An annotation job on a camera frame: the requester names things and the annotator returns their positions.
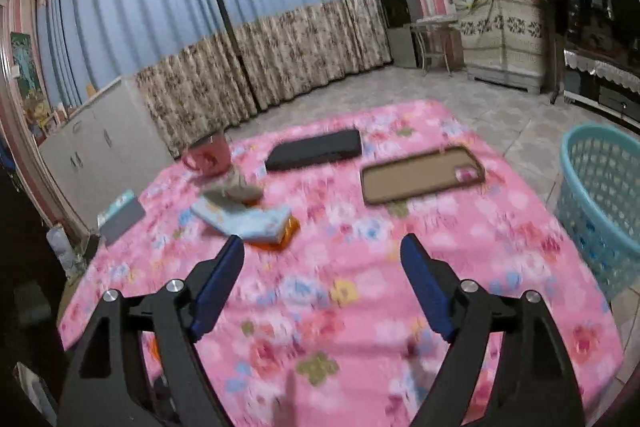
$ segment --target floor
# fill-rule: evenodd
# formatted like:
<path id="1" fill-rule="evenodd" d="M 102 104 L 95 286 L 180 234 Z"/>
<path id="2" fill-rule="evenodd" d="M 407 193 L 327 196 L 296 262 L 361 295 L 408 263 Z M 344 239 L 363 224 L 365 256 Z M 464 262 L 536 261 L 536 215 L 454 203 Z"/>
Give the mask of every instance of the floor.
<path id="1" fill-rule="evenodd" d="M 420 70 L 387 67 L 316 89 L 230 129 L 227 136 L 235 141 L 334 114 L 422 98 L 444 103 L 461 123 L 474 129 L 504 156 L 550 211 L 556 207 L 562 182 L 559 171 L 562 136 L 581 123 L 612 124 L 591 111 L 564 103 L 562 98 L 556 105 L 550 105 L 548 94 L 536 96 L 470 81 L 465 72 L 449 77 L 441 71 L 424 75 Z M 612 302 L 625 347 L 625 361 L 590 414 L 590 423 L 611 404 L 640 361 L 639 309 L 640 280 Z"/>

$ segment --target blue plastic basket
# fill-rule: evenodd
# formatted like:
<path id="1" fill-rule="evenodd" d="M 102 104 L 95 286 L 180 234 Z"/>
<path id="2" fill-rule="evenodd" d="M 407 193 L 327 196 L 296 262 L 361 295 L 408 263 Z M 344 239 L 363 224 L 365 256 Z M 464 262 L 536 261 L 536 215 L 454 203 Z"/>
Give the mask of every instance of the blue plastic basket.
<path id="1" fill-rule="evenodd" d="M 640 275 L 640 142 L 587 124 L 562 140 L 556 217 L 611 300 Z"/>

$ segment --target fabric-covered dresser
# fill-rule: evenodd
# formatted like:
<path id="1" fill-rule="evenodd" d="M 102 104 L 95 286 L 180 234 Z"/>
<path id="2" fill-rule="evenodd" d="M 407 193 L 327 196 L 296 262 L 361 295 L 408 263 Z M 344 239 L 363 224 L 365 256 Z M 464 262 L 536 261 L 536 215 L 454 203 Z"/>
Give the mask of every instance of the fabric-covered dresser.
<path id="1" fill-rule="evenodd" d="M 452 0 L 469 78 L 539 93 L 548 70 L 545 9 L 538 0 Z"/>

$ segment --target cup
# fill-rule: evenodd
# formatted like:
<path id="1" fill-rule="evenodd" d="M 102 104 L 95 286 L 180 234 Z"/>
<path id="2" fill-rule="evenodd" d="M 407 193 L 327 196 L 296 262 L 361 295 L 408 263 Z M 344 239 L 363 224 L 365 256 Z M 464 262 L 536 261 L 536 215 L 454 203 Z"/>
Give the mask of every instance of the cup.
<path id="1" fill-rule="evenodd" d="M 204 176 L 220 176 L 231 168 L 231 151 L 224 132 L 205 136 L 182 152 L 182 163 Z"/>

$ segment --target pink floral tablecloth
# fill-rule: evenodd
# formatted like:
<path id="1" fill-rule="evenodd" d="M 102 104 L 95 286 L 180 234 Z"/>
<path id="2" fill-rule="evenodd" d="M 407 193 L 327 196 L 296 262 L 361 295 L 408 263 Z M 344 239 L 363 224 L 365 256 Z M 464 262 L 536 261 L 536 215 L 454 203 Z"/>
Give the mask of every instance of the pink floral tablecloth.
<path id="1" fill-rule="evenodd" d="M 356 126 L 361 158 L 267 174 L 272 147 Z M 487 171 L 481 187 L 367 208 L 360 168 L 467 145 Z M 264 186 L 264 204 L 288 204 L 302 229 L 289 248 L 246 248 L 244 267 L 214 330 L 197 350 L 236 426 L 406 427 L 428 393 L 447 344 L 426 324 L 399 262 L 414 232 L 460 279 L 492 293 L 542 293 L 568 348 L 585 405 L 609 383 L 622 348 L 607 303 L 556 219 L 501 156 L 437 102 L 381 107 L 232 144 L 236 165 Z M 199 180 L 179 163 L 140 196 L 146 217 L 100 248 L 60 325 L 82 333 L 108 288 L 151 293 L 217 254 L 225 239 L 190 210 Z M 492 335 L 469 417 L 482 413 L 498 361 Z M 145 337 L 151 374 L 159 364 Z"/>

